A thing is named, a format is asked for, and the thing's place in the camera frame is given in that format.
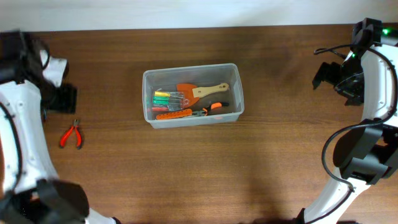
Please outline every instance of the beige handle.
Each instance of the beige handle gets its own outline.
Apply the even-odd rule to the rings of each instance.
[[[227,91],[229,88],[229,85],[227,83],[221,83],[217,86],[212,86],[212,87],[198,87],[194,88],[192,90],[193,97],[199,97],[202,98],[204,96],[207,96],[212,93],[217,93],[221,91]]]

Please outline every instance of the orange spatula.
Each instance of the orange spatula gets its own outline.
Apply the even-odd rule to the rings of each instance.
[[[221,91],[227,91],[228,88],[229,85],[227,83],[221,83],[212,87],[197,87],[196,85],[187,83],[177,84],[177,91],[183,92],[185,99],[189,100],[189,104],[185,105],[184,108],[194,105],[200,98],[204,96]]]

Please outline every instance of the gray storage bin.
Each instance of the gray storage bin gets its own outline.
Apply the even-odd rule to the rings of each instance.
[[[201,110],[211,103],[221,101],[228,102],[229,106],[217,108],[211,111],[208,116],[156,120],[155,117],[158,113],[152,111],[153,92],[159,89],[162,91],[177,91],[177,84],[179,83],[191,83],[198,87],[227,83],[229,85],[228,91],[213,93],[200,98],[190,108],[193,111]],[[243,89],[238,68],[235,64],[228,63],[146,71],[142,79],[142,104],[145,120],[153,128],[175,128],[236,121],[244,111]]]

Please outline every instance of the orange scraper blade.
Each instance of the orange scraper blade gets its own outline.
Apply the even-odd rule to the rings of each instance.
[[[188,108],[194,105],[199,100],[199,97],[193,97],[192,90],[196,87],[197,86],[195,85],[187,83],[177,84],[177,91],[183,92],[185,99],[189,100],[189,103],[187,105],[184,105],[184,108]]]

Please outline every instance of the orange and black pliers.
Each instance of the orange and black pliers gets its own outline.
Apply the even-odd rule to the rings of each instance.
[[[81,135],[80,129],[79,129],[79,120],[76,119],[73,121],[73,125],[70,127],[68,131],[63,134],[61,140],[60,140],[60,148],[64,148],[65,144],[67,143],[67,140],[69,136],[72,134],[73,130],[76,132],[76,138],[77,138],[77,144],[76,147],[77,149],[81,149],[83,145],[83,136]]]

